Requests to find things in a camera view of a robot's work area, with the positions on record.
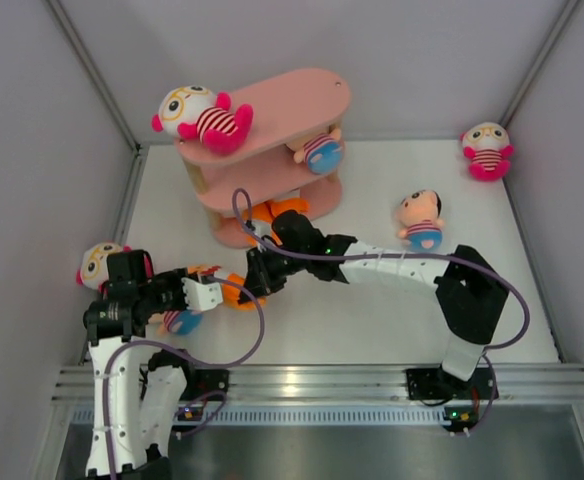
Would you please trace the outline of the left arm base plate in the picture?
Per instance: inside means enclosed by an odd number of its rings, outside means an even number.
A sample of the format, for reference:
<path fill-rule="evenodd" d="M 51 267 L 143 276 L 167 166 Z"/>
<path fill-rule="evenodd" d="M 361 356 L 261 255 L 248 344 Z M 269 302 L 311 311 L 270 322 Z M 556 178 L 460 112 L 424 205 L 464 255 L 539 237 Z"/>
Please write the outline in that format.
<path fill-rule="evenodd" d="M 227 392 L 230 372 L 223 369 L 190 369 L 185 372 L 186 388 L 182 401 L 194 400 L 213 391 Z"/>

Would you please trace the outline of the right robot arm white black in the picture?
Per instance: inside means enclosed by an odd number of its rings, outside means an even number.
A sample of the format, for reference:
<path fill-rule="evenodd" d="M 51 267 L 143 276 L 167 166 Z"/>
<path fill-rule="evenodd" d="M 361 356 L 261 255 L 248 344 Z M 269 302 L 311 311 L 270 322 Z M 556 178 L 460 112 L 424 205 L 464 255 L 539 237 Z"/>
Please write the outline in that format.
<path fill-rule="evenodd" d="M 383 285 L 430 295 L 450 337 L 438 369 L 418 381 L 410 395 L 452 400 L 473 388 L 479 359 L 492 342 L 509 295 L 474 248 L 460 245 L 443 256 L 385 250 L 353 236 L 325 235 L 293 210 L 276 217 L 272 228 L 280 244 L 261 239 L 247 252 L 240 302 L 280 291 L 298 272 L 325 282 Z"/>

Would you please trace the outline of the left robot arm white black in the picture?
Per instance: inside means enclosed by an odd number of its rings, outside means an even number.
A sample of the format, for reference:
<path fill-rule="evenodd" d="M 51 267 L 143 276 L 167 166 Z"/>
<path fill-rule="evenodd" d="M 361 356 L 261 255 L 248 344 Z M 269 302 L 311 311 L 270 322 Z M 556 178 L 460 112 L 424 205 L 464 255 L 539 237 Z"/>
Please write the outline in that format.
<path fill-rule="evenodd" d="M 170 479 L 168 444 L 179 400 L 198 386 L 191 360 L 145 337 L 152 316 L 186 308 L 187 272 L 154 273 L 144 250 L 106 258 L 100 296 L 83 314 L 94 414 L 87 479 Z"/>

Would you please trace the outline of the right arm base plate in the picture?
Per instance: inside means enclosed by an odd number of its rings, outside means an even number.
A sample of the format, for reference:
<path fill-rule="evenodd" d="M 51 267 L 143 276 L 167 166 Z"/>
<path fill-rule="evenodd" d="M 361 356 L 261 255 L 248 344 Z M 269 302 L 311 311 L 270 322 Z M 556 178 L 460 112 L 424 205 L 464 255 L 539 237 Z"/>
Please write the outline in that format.
<path fill-rule="evenodd" d="M 411 400 L 489 400 L 496 386 L 488 367 L 477 368 L 469 380 L 460 380 L 437 368 L 410 368 L 406 371 Z"/>

